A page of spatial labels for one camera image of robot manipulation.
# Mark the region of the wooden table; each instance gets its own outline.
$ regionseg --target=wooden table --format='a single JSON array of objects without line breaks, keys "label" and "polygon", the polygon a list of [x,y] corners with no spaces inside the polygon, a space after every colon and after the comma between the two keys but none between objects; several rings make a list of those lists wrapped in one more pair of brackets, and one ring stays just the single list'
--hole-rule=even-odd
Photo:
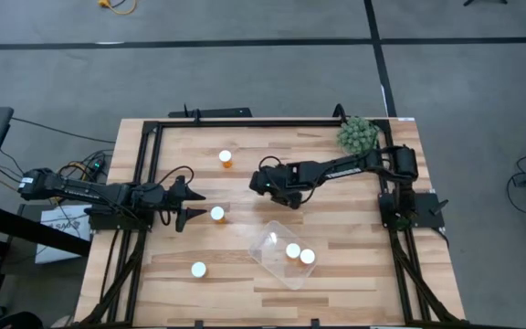
[{"label": "wooden table", "polygon": [[[111,182],[132,180],[142,122],[121,122],[109,172]],[[390,122],[394,143],[416,150],[419,179],[415,190],[430,189],[415,121]],[[195,170],[190,187],[207,200],[186,205],[204,209],[221,206],[226,211],[226,224],[214,224],[203,215],[177,233],[174,225],[164,227],[156,219],[145,245],[134,325],[194,325],[195,320],[204,320],[205,325],[310,325],[312,318],[319,318],[324,325],[401,324],[393,257],[388,233],[381,225],[377,206],[380,186],[375,175],[327,182],[310,203],[297,210],[272,203],[248,188],[259,160],[266,155],[276,155],[284,163],[344,156],[335,142],[337,132],[333,127],[165,129],[156,177],[178,165],[190,165]],[[223,168],[217,159],[223,149],[233,153],[230,169]],[[146,179],[147,166],[143,172]],[[168,178],[165,184],[172,182]],[[248,255],[253,238],[270,220],[285,225],[316,251],[318,265],[300,290],[288,289]],[[431,229],[414,232],[424,279],[448,310],[463,318],[446,242]],[[112,231],[102,231],[94,237],[77,320],[99,300],[112,236]],[[131,239],[130,250],[135,240]],[[118,241],[109,282],[119,245]],[[192,277],[190,268],[195,261],[206,263],[206,278]],[[407,282],[414,317],[419,318],[415,287],[409,279]],[[124,316],[128,290],[126,282],[118,320]]]}]

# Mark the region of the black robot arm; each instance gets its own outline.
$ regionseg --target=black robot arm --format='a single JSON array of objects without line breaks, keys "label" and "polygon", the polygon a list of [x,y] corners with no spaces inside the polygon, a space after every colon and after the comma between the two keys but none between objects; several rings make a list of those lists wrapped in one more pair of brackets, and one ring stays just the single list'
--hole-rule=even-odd
[{"label": "black robot arm", "polygon": [[[383,166],[383,154],[389,154],[393,159],[394,168]],[[371,150],[324,163],[304,161],[261,166],[253,173],[249,187],[260,195],[270,193],[272,201],[297,209],[307,201],[302,201],[302,191],[313,190],[330,179],[360,173],[375,173],[397,183],[398,193],[402,194],[400,207],[407,212],[415,210],[412,183],[418,178],[416,152],[406,146]]]},{"label": "black robot arm", "polygon": [[177,176],[175,182],[165,191],[163,186],[154,183],[104,185],[66,178],[50,169],[40,168],[26,172],[17,191],[25,200],[61,196],[101,206],[87,209],[90,215],[119,214],[136,218],[136,215],[143,212],[173,211],[177,213],[178,232],[182,232],[187,220],[205,213],[205,210],[182,209],[185,200],[205,200],[204,196],[188,187],[182,175]]}]

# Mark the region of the transparent bin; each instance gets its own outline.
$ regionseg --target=transparent bin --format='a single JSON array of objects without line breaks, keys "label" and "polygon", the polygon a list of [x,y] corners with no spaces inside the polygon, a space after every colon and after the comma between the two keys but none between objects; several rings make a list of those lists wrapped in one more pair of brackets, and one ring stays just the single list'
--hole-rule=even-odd
[{"label": "transparent bin", "polygon": [[309,265],[299,259],[292,260],[285,252],[285,248],[290,243],[297,243],[301,250],[311,249],[288,228],[273,220],[263,228],[261,234],[249,248],[248,254],[290,289],[297,290],[303,286],[306,278],[316,267],[318,254],[316,253],[316,260]]}]

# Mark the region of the green plant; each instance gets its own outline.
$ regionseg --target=green plant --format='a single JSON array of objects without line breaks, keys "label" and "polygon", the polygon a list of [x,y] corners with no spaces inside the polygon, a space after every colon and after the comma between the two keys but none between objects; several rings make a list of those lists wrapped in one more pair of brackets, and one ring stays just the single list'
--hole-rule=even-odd
[{"label": "green plant", "polygon": [[338,145],[348,154],[361,154],[374,149],[379,128],[368,120],[352,117],[338,132]]}]

